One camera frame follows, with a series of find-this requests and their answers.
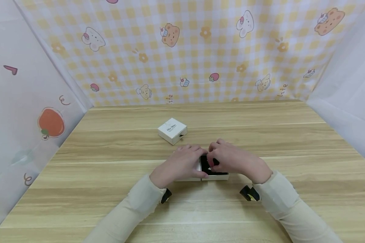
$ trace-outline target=checkered backdrop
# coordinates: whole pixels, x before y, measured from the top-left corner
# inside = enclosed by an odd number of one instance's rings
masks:
[[[95,106],[306,100],[365,9],[365,0],[16,3]]]

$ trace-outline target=box lid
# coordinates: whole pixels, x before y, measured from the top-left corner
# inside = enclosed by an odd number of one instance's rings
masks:
[[[170,118],[167,122],[159,127],[159,130],[168,137],[174,138],[186,127],[187,126],[185,126],[183,123],[180,123],[176,119]]]

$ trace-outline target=black object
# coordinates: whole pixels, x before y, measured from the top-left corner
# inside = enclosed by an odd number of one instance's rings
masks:
[[[242,188],[242,190],[239,193],[241,195],[243,195],[243,197],[248,201],[251,201],[251,200],[259,201],[260,200],[260,195],[254,189],[254,187],[250,188],[249,186],[245,186],[244,188]]]
[[[214,165],[219,165],[219,161],[217,161],[216,159],[213,159]],[[206,155],[202,155],[200,156],[200,166],[201,166],[201,171],[206,172],[209,176],[213,175],[213,176],[218,176],[221,174],[228,174],[225,172],[213,172],[210,170],[210,166],[208,163],[208,160],[206,158]]]
[[[161,204],[164,204],[171,195],[172,195],[172,192],[169,189],[166,189],[165,194],[162,196]]]
[[[213,159],[212,161],[214,162],[214,165],[219,165],[220,164],[217,159]]]

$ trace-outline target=beige sleeve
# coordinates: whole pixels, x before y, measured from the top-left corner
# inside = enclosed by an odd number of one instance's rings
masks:
[[[280,172],[275,171],[267,182],[254,188],[266,211],[283,225],[293,243],[342,243]]]
[[[145,175],[83,243],[124,243],[134,228],[154,212],[165,191],[154,186],[149,175]]]

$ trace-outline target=wooden table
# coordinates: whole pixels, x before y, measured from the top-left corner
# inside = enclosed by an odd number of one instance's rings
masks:
[[[175,146],[157,135],[170,117],[188,134]],[[0,226],[0,243],[82,242],[145,173],[178,145],[223,138],[281,171],[344,242],[365,243],[365,159],[301,102],[93,108]],[[258,202],[251,182],[177,182],[168,202],[128,242],[290,242]]]

